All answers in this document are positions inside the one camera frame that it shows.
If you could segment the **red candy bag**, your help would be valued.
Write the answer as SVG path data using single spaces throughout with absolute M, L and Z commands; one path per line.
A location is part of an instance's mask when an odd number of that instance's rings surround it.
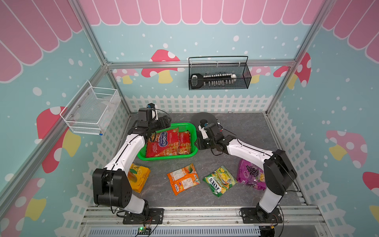
M 146 157 L 168 157 L 179 155 L 179 129 L 171 129 L 153 134 L 148 140 Z
M 189 155 L 191 153 L 190 132 L 184 131 L 179 133 L 179 155 Z

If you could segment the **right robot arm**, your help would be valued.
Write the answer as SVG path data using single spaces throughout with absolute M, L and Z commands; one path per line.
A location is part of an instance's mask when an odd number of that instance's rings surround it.
M 267 218 L 273 214 L 288 189 L 295 184 L 297 173 L 283 150 L 269 151 L 241 142 L 234 135 L 225 136 L 217 123 L 205 119 L 200 121 L 198 130 L 202 138 L 198 147 L 217 150 L 221 153 L 244 159 L 265 175 L 266 190 L 257 204 L 257 215 Z

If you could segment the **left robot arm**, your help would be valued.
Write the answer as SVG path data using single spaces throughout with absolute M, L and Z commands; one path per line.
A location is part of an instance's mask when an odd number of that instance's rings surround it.
M 158 111 L 153 103 L 139 109 L 138 119 L 114 158 L 104 168 L 93 172 L 93 199 L 96 205 L 118 207 L 126 212 L 149 216 L 148 202 L 132 193 L 127 175 L 148 139 L 157 131 L 171 126 L 171 117 L 159 117 Z

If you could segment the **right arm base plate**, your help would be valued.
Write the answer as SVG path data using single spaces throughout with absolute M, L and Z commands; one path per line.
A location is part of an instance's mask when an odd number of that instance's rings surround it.
M 239 216 L 244 224 L 282 224 L 283 216 L 279 208 L 267 213 L 260 207 L 242 207 Z

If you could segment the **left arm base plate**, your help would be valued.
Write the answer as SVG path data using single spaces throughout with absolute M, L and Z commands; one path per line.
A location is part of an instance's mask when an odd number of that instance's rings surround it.
M 153 225 L 162 224 L 163 215 L 164 208 L 149 208 L 148 210 L 144 210 L 141 214 L 126 212 L 122 218 L 124 225 Z

